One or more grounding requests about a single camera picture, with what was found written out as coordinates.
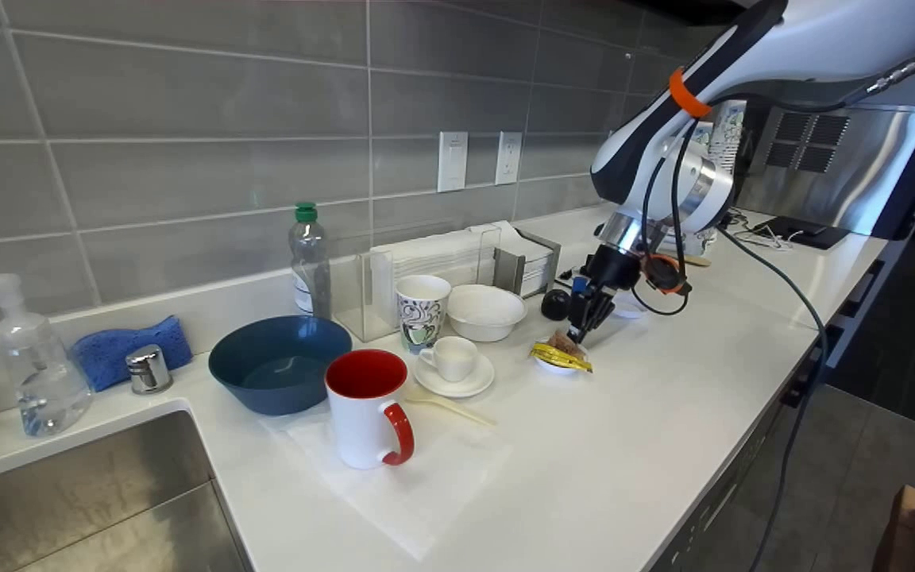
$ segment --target dish soap bottle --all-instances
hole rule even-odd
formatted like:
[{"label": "dish soap bottle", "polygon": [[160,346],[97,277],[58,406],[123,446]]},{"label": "dish soap bottle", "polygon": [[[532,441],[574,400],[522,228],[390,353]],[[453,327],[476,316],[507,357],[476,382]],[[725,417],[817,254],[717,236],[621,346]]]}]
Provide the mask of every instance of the dish soap bottle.
[{"label": "dish soap bottle", "polygon": [[0,312],[0,351],[18,386],[15,405],[24,437],[64,432],[91,405],[84,373],[69,364],[51,322],[21,306],[15,275],[0,275]]},{"label": "dish soap bottle", "polygon": [[328,228],[315,205],[294,207],[294,226],[290,228],[290,265],[294,309],[315,319],[330,319],[330,265]]}]

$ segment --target sink basin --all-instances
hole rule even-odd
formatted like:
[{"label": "sink basin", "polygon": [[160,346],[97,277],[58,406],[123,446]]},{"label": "sink basin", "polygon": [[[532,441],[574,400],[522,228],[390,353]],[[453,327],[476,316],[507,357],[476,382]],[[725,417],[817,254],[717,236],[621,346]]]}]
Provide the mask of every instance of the sink basin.
[{"label": "sink basin", "polygon": [[186,414],[0,475],[0,568],[250,568]]}]

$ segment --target small white cup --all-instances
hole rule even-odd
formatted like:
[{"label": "small white cup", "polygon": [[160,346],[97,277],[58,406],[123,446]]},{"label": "small white cup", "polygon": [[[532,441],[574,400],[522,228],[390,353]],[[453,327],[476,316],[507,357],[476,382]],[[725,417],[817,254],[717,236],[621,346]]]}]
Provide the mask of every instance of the small white cup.
[{"label": "small white cup", "polygon": [[340,460],[379,468],[413,459],[416,437],[398,405],[402,377],[402,358],[385,351],[352,351],[330,364],[330,448]]},{"label": "small white cup", "polygon": [[437,336],[419,353],[419,364],[442,382],[468,382],[476,373],[479,346],[465,336]]},{"label": "small white cup", "polygon": [[407,351],[419,353],[436,345],[444,327],[452,282],[432,275],[398,279],[398,325]]}]

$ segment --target white saucer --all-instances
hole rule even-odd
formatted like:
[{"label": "white saucer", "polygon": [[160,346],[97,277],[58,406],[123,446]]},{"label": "white saucer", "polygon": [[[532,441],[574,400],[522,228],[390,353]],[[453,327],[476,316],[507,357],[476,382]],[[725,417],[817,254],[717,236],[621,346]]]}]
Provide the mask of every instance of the white saucer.
[{"label": "white saucer", "polygon": [[577,368],[560,368],[557,364],[545,364],[545,358],[540,358],[540,357],[535,357],[535,364],[538,364],[542,373],[560,376],[560,377],[577,376]]},{"label": "white saucer", "polygon": [[491,368],[488,357],[479,353],[476,373],[468,382],[444,382],[425,364],[416,364],[413,377],[432,393],[462,400],[462,396],[472,396],[472,393],[483,393],[486,388],[491,388],[497,368]]}]

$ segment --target gray tile wall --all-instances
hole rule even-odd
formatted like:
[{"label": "gray tile wall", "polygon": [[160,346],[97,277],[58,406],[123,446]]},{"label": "gray tile wall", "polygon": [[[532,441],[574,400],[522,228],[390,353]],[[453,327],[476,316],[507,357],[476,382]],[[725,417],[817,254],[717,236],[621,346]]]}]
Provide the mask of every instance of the gray tile wall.
[{"label": "gray tile wall", "polygon": [[0,0],[0,271],[54,316],[282,267],[294,199],[334,254],[595,205],[603,134],[710,39],[627,0]]}]

